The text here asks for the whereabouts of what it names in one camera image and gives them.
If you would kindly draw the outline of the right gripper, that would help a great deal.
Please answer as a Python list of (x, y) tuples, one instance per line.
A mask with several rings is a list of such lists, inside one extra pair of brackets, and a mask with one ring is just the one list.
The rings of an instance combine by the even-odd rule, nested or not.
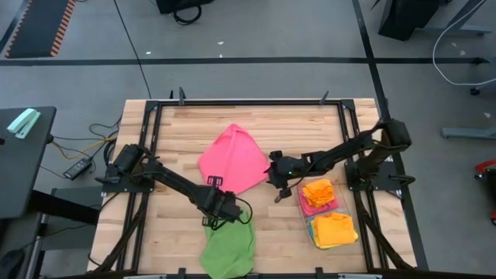
[(291, 186), (288, 181), (295, 178), (303, 178), (310, 166), (310, 156), (302, 154), (300, 158), (284, 156), (281, 150), (272, 151), (269, 154), (270, 166), (265, 170), (268, 175), (268, 183), (279, 190), (275, 202), (291, 196)]

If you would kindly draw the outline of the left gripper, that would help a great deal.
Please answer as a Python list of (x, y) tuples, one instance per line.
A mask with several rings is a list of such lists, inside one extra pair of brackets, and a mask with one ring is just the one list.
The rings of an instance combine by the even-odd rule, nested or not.
[(202, 225), (209, 228), (221, 228), (227, 222), (235, 222), (239, 219), (242, 210), (236, 204), (236, 195), (232, 191), (222, 191), (223, 178), (208, 176), (209, 186), (204, 200), (201, 202), (201, 210), (204, 214)]

